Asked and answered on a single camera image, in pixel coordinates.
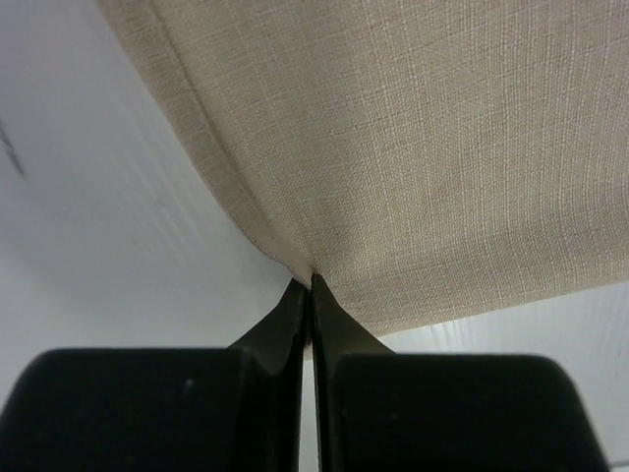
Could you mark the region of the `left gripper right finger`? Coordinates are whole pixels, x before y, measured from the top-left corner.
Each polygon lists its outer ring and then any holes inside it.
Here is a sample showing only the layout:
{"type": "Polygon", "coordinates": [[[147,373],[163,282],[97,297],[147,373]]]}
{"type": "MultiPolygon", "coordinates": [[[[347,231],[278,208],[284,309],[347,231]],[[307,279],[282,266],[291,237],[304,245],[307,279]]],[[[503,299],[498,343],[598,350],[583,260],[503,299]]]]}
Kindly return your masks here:
{"type": "Polygon", "coordinates": [[[323,471],[604,471],[575,385],[531,355],[400,354],[312,279],[323,471]]]}

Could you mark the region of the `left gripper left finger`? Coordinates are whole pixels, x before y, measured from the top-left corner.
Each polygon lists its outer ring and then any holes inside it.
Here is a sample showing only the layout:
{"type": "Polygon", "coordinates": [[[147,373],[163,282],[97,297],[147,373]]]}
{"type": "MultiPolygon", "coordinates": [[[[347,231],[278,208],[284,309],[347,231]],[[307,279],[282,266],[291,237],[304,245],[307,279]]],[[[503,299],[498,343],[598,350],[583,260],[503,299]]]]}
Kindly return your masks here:
{"type": "Polygon", "coordinates": [[[5,471],[295,471],[307,289],[226,348],[56,349],[1,414],[5,471]]]}

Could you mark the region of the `beige cloth napkin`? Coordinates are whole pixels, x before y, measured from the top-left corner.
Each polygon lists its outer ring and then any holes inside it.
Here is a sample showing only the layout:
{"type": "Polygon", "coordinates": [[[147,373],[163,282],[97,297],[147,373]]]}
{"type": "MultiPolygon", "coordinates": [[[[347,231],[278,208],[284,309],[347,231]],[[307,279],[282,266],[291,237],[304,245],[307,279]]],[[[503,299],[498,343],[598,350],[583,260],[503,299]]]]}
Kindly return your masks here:
{"type": "Polygon", "coordinates": [[[624,1],[103,1],[204,184],[376,335],[628,276],[624,1]]]}

